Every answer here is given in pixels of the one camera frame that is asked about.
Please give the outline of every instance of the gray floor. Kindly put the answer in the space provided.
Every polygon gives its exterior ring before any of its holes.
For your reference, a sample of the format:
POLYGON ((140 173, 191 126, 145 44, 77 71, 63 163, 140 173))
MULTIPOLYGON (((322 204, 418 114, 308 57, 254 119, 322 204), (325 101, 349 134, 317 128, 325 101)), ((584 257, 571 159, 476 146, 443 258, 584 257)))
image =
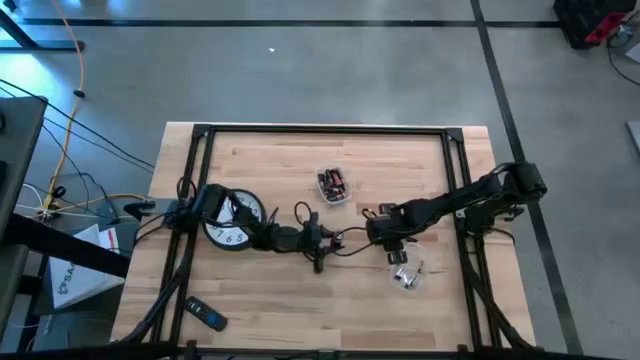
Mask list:
MULTIPOLYGON (((467 0, 62 2, 73 18, 473 19, 467 0)), ((553 20, 551 4, 481 0, 487 20, 553 20)), ((47 1, 22 11, 56 17, 47 1)), ((63 27, 24 28, 41 39, 67 38, 63 27)), ((497 160, 512 159, 475 28, 74 30, 87 42, 88 98, 78 118, 150 161, 167 121, 485 125, 497 160)), ((640 120, 640 88, 613 72, 604 48, 576 52, 558 29, 492 29, 490 36, 525 153, 550 188, 542 208, 585 352, 634 358, 640 158, 624 123, 640 120)), ((615 61, 640 79, 640 65, 615 61)), ((0 64, 1 78, 70 110, 79 79, 74 54, 3 54, 0 64)), ((43 134, 28 180, 44 186, 58 156, 43 134)), ((70 156, 108 192, 147 190, 147 173, 81 140, 72 141, 70 156)), ((81 201, 79 183, 68 185, 81 201)), ((21 203, 36 204, 29 193, 21 203)), ((72 225, 90 223, 82 221, 72 225)), ((563 351, 529 218, 513 231, 538 343, 563 351)))

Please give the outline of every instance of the clock face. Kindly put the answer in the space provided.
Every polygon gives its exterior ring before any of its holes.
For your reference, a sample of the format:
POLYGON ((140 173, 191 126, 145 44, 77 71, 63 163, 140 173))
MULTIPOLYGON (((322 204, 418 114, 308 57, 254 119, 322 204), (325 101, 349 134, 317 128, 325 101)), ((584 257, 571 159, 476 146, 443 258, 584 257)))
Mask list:
MULTIPOLYGON (((263 223, 265 221, 266 212, 264 206, 255 194, 241 189, 233 189, 231 191, 233 191, 242 205, 251 209, 253 215, 257 217, 260 222, 263 223)), ((234 210, 235 208, 231 204, 231 200, 229 200, 229 198, 225 199, 216 221, 222 223, 233 220, 234 210)), ((249 235, 238 227, 217 227, 207 223, 205 223, 203 227, 204 233, 209 240, 221 249, 239 251, 251 246, 249 244, 249 235)))

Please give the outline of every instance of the white cable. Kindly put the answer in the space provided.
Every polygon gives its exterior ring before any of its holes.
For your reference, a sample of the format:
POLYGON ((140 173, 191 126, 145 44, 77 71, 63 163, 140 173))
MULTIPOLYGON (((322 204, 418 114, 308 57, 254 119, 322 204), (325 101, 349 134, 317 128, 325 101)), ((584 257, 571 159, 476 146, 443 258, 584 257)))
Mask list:
POLYGON ((36 196, 38 197, 38 201, 40 201, 40 206, 44 206, 44 202, 42 201, 42 197, 40 196, 40 193, 38 192, 38 190, 36 190, 36 188, 34 188, 33 186, 29 185, 29 184, 22 184, 22 186, 29 188, 33 191, 34 194, 36 194, 36 196))
MULTIPOLYGON (((43 210, 42 208, 37 208, 37 207, 27 206, 27 205, 20 205, 20 204, 16 204, 16 207, 23 208, 23 209, 36 210, 36 211, 43 210)), ((71 213, 66 211, 57 211, 56 214, 63 214, 63 215, 77 216, 77 217, 88 217, 88 218, 94 218, 94 219, 103 218, 102 216, 89 215, 89 214, 76 214, 76 213, 71 213)), ((133 219, 133 216, 130 216, 130 215, 118 216, 118 219, 133 219)))
POLYGON ((9 325, 11 325, 12 328, 16 328, 16 329, 29 329, 29 328, 32 328, 32 327, 40 326, 40 324, 24 326, 24 325, 18 325, 18 324, 14 324, 14 323, 9 323, 9 325))

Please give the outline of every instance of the gray floor tile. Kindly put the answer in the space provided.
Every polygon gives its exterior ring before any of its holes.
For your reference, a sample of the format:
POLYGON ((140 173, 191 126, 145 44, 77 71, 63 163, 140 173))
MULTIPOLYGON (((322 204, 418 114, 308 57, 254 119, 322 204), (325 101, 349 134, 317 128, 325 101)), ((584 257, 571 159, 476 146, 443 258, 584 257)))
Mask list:
MULTIPOLYGON (((585 351, 634 358, 640 166, 625 122, 638 119, 640 88, 613 72, 604 48, 574 51, 559 30, 492 30, 491 39, 525 153, 550 189, 542 207, 585 351)), ((625 70, 640 78, 637 65, 625 70)), ((541 279, 518 255, 531 289, 541 279)))
MULTIPOLYGON (((468 0, 58 0, 69 18, 224 20, 471 20, 468 0)), ((31 1, 24 17, 57 17, 31 1)))
POLYGON ((487 21, 555 21, 553 0, 480 0, 487 21))

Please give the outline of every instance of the small clear container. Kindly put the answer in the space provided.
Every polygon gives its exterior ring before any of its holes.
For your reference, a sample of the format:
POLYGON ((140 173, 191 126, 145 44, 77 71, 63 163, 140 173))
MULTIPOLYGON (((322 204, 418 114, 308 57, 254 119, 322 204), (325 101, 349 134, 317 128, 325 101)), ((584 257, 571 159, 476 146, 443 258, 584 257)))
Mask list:
POLYGON ((416 243, 406 243, 404 250, 407 252, 407 262, 391 266, 389 279, 402 292, 418 294, 424 288, 427 274, 425 249, 416 243))
POLYGON ((345 176, 342 168, 340 168, 337 165, 325 165, 323 167, 320 167, 318 170, 316 170, 315 182, 316 182, 316 186, 318 187, 318 192, 320 193, 320 196, 329 205, 344 204, 351 198, 351 186, 349 185, 349 181, 347 180, 347 177, 345 176), (327 197, 324 195, 323 188, 322 186, 320 186, 320 180, 318 179, 318 175, 324 174, 327 170, 337 170, 338 173, 340 174, 340 178, 342 179, 342 183, 344 184, 344 193, 343 193, 344 198, 336 201, 329 201, 329 199, 327 199, 327 197))

